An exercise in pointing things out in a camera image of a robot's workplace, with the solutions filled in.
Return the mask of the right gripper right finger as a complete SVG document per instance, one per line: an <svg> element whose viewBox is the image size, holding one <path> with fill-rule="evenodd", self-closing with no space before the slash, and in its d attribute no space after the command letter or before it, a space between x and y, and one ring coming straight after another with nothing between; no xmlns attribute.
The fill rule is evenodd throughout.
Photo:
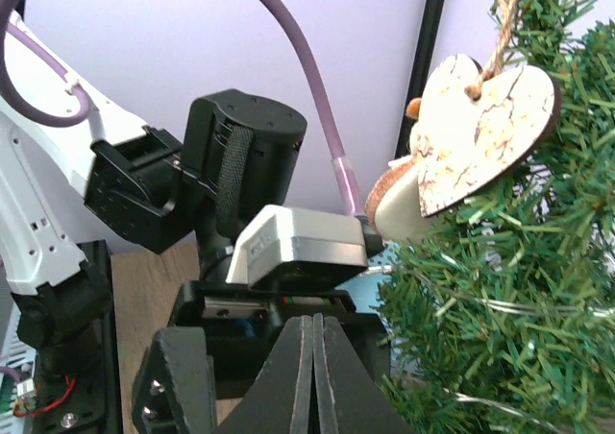
<svg viewBox="0 0 615 434"><path fill-rule="evenodd" d="M367 373L339 321L313 317L313 387L318 433L410 433Z"/></svg>

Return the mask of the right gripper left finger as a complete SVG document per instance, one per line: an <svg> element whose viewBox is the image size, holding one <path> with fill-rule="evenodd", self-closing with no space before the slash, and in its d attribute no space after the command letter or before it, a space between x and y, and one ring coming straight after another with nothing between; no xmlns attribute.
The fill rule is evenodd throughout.
<svg viewBox="0 0 615 434"><path fill-rule="evenodd" d="M313 320L290 319L242 401L217 433L307 433L310 427Z"/></svg>

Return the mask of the blue plastic basket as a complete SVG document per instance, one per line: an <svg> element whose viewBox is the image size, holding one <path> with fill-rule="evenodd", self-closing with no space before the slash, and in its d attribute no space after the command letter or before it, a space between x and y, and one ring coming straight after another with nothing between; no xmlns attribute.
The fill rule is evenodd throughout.
<svg viewBox="0 0 615 434"><path fill-rule="evenodd" d="M398 250L398 244L387 244L382 252L368 260L366 271L337 286L338 290L344 290L350 294L357 312L377 312L380 304L379 285L390 278L393 266L399 260Z"/></svg>

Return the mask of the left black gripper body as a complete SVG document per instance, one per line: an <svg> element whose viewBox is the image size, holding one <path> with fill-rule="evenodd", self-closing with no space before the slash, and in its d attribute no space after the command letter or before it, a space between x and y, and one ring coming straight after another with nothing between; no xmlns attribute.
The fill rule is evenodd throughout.
<svg viewBox="0 0 615 434"><path fill-rule="evenodd" d="M357 309L350 293L267 293L243 285L183 284L169 326L200 327L213 359L219 396L242 396L253 384L287 320L321 313L336 318L375 382L390 373L390 347L378 341L384 326L374 312Z"/></svg>

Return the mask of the gingerbread figure ornament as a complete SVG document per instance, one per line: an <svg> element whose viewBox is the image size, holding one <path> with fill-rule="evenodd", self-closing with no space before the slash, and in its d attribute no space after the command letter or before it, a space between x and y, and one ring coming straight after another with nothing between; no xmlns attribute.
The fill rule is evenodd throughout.
<svg viewBox="0 0 615 434"><path fill-rule="evenodd" d="M412 99L406 116L415 120L409 138L409 154L388 163L370 191L365 213L372 228L389 242L418 244L427 235L431 222L421 214L419 166L425 159L429 139L419 122L422 99Z"/></svg>

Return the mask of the brown heart ornament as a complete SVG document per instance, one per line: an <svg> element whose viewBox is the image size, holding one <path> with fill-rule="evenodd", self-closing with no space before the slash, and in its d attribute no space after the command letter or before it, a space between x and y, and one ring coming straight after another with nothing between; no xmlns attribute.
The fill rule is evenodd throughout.
<svg viewBox="0 0 615 434"><path fill-rule="evenodd" d="M420 211L431 217L479 192L522 161L554 126L560 90L544 70L504 68L519 0L498 0L496 50L480 68L456 54L431 73L411 139Z"/></svg>

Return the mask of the black aluminium front rail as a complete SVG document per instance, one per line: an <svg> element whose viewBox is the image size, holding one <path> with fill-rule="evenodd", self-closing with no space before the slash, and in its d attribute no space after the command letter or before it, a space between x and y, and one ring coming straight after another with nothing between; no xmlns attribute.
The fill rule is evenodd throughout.
<svg viewBox="0 0 615 434"><path fill-rule="evenodd" d="M36 352L36 399L13 412L33 433L123 430L111 255L103 240L79 248L85 260L77 274L12 296L17 336Z"/></svg>

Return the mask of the black frame post left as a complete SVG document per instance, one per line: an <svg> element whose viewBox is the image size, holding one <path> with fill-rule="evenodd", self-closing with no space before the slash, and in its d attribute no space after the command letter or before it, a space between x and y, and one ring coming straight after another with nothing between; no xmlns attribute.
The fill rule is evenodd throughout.
<svg viewBox="0 0 615 434"><path fill-rule="evenodd" d="M444 3L445 0L425 2L404 108L422 93L427 82Z"/></svg>

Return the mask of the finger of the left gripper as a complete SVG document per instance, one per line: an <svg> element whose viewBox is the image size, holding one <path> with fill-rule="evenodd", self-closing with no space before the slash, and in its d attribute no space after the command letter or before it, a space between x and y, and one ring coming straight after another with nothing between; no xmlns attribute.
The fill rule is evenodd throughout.
<svg viewBox="0 0 615 434"><path fill-rule="evenodd" d="M133 384L132 420L139 433L213 432L213 370L200 327L155 333Z"/></svg>

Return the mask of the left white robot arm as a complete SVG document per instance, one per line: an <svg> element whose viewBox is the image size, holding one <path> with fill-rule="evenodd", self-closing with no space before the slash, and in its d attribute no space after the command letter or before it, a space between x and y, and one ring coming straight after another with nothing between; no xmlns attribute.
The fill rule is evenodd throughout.
<svg viewBox="0 0 615 434"><path fill-rule="evenodd" d="M383 249L364 216L284 205L307 130L282 103L236 89L196 99L183 140L76 78L8 10L1 65L27 98L1 105L1 256L37 352L16 416L36 433L121 431L113 309L102 241L62 229L23 151L34 140L86 208L163 253L189 234L204 251L135 378L141 433L373 433L391 414L378 315L342 284Z"/></svg>

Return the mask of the small green christmas tree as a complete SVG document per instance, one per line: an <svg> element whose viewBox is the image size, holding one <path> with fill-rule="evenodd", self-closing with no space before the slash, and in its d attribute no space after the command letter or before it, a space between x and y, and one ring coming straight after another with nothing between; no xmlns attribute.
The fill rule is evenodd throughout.
<svg viewBox="0 0 615 434"><path fill-rule="evenodd" d="M614 417L614 25L595 0L519 0L504 68L560 90L549 133L402 243L380 312L417 433L602 433Z"/></svg>

